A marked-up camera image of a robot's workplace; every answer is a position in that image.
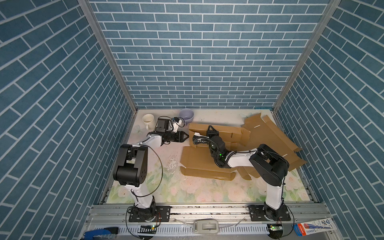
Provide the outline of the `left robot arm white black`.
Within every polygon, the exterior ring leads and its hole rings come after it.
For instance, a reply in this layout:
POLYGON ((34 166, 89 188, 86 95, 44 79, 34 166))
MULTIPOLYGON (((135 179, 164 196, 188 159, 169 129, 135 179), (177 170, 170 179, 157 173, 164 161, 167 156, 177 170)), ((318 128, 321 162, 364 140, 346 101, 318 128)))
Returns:
POLYGON ((138 143, 123 144, 119 148, 117 160, 113 170, 113 179, 126 187, 133 196, 135 207, 142 212, 156 210, 153 193, 145 185, 148 172, 149 150, 170 143, 183 143, 189 136, 180 129, 186 126, 181 117, 161 116, 158 118, 154 130, 138 143))

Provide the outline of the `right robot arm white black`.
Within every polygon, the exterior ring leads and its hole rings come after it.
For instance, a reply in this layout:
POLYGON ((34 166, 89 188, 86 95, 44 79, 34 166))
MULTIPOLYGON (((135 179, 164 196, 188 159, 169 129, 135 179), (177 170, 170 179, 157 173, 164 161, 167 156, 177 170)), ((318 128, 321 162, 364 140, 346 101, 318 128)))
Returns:
POLYGON ((284 181, 290 164, 268 145, 248 151, 229 151, 219 132, 209 126, 207 133, 194 133, 193 144, 207 144, 215 164, 220 168, 253 167, 267 184, 264 202, 264 216, 270 221, 288 221, 291 219, 288 207, 284 203, 284 181))

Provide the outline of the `white ceramic mug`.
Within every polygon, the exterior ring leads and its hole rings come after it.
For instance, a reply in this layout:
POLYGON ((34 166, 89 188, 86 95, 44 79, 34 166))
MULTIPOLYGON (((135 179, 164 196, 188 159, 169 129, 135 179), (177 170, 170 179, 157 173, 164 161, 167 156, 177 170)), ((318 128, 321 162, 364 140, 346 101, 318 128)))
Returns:
POLYGON ((154 130, 156 127, 155 116, 152 114, 146 114, 142 117, 142 121, 145 124, 147 130, 154 130))

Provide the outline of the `lavender speckled ceramic cup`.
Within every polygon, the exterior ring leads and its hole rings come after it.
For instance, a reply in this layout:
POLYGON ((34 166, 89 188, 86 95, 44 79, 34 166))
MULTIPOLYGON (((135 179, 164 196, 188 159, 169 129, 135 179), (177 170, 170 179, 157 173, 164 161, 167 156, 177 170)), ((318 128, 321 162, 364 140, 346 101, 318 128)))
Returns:
POLYGON ((179 117, 185 120, 185 124, 188 125, 194 120, 194 112, 191 109, 182 109, 179 112, 179 117))

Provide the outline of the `flat brown cardboard sheet middle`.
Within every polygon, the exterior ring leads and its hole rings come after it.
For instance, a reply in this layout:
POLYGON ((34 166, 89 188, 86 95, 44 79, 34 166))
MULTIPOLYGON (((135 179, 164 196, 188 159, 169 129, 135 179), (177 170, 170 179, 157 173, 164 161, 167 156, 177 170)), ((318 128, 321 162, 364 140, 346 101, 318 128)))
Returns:
MULTIPOLYGON (((246 152, 246 151, 251 151, 253 149, 256 149, 260 146, 260 144, 263 144, 261 141, 257 142, 249 142, 247 146, 243 146, 241 144, 237 145, 237 151, 238 152, 246 152)), ((260 174, 256 171, 256 169, 252 167, 236 167, 237 171, 239 172, 240 176, 245 179, 250 181, 251 177, 259 178, 260 174)))

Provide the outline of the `flat brown cardboard sheet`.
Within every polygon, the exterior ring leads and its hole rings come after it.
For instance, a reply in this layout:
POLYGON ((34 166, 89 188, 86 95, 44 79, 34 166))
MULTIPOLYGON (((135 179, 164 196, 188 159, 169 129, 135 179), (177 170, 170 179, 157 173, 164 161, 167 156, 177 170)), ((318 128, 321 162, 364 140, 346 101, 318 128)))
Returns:
MULTIPOLYGON (((237 145, 237 151, 238 152, 246 152, 246 151, 251 151, 253 149, 256 149, 260 146, 260 144, 263 144, 261 141, 257 142, 249 142, 247 146, 243 146, 241 144, 237 145)), ((256 169, 252 167, 236 167, 237 171, 239 172, 240 176, 245 179, 250 181, 251 177, 259 178, 260 174, 256 171, 256 169)))
POLYGON ((252 150, 265 144, 289 162, 289 171, 307 163, 297 155, 297 152, 302 149, 293 143, 269 116, 253 115, 245 119, 245 124, 242 127, 250 131, 250 137, 244 147, 239 147, 240 151, 252 150))

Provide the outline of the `flat brown cardboard sheet right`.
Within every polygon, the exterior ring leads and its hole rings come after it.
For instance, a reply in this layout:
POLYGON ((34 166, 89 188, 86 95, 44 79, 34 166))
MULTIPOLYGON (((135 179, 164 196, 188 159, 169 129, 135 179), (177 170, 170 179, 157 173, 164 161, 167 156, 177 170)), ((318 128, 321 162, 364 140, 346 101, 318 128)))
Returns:
POLYGON ((297 155, 297 152, 302 149, 293 143, 269 116, 253 115, 245 119, 245 124, 242 127, 250 131, 250 137, 244 147, 239 147, 240 151, 252 150, 265 144, 289 162, 289 171, 307 163, 297 155))

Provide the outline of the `small green circuit board right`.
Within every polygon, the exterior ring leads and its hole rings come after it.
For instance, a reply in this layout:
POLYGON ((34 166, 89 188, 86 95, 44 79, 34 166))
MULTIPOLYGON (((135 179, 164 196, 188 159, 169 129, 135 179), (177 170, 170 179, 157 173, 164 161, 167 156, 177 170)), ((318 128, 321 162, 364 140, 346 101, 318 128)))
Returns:
POLYGON ((270 232, 282 232, 284 230, 282 225, 269 225, 268 228, 270 232))

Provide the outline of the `blue tool at bottom left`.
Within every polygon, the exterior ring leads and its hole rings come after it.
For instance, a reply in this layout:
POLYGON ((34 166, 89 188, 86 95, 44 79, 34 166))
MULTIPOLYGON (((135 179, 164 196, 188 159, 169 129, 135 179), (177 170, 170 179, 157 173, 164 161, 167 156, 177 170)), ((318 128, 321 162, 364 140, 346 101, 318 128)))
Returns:
POLYGON ((118 227, 96 229, 84 233, 82 240, 104 240, 114 239, 119 233, 118 227))

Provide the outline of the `white red blue carton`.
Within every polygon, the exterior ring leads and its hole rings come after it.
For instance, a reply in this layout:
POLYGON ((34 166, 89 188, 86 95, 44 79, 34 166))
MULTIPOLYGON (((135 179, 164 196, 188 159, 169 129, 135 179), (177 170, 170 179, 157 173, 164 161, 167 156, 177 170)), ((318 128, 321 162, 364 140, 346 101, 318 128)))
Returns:
POLYGON ((336 228, 337 226, 332 218, 298 223, 294 225, 294 231, 299 237, 321 232, 333 231, 336 228))

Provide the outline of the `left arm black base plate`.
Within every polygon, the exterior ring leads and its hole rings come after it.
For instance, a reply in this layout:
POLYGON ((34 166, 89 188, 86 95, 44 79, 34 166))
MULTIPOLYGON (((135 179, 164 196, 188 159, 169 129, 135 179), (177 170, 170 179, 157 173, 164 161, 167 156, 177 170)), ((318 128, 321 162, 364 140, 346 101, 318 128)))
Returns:
POLYGON ((170 214, 171 206, 156 206, 148 209, 132 206, 127 213, 130 223, 155 222, 156 217, 160 218, 160 222, 169 222, 170 214))

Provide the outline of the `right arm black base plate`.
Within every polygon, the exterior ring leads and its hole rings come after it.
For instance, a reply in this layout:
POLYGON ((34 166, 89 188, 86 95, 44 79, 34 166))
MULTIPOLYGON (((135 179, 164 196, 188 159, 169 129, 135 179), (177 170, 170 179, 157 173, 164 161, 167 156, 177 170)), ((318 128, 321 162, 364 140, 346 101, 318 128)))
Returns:
POLYGON ((282 204, 279 209, 274 210, 267 204, 249 205, 250 218, 252 222, 262 221, 290 221, 291 216, 288 208, 282 204))

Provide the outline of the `aluminium mounting rail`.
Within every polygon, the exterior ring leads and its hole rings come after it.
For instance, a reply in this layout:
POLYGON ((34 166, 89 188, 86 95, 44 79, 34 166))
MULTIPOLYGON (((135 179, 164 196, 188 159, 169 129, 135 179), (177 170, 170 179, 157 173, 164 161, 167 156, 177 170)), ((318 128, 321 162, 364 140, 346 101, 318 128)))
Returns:
MULTIPOLYGON (((227 203, 227 204, 168 204, 170 210, 161 213, 158 217, 161 224, 191 223, 200 219, 216 219, 219 223, 268 223, 262 207, 250 210, 250 203, 227 203)), ((290 215, 289 221, 284 223, 301 223, 314 220, 330 218, 331 214, 326 204, 313 202, 286 203, 290 215)), ((85 227, 96 225, 122 226, 127 223, 129 215, 126 213, 129 205, 106 204, 94 205, 87 217, 85 227)))

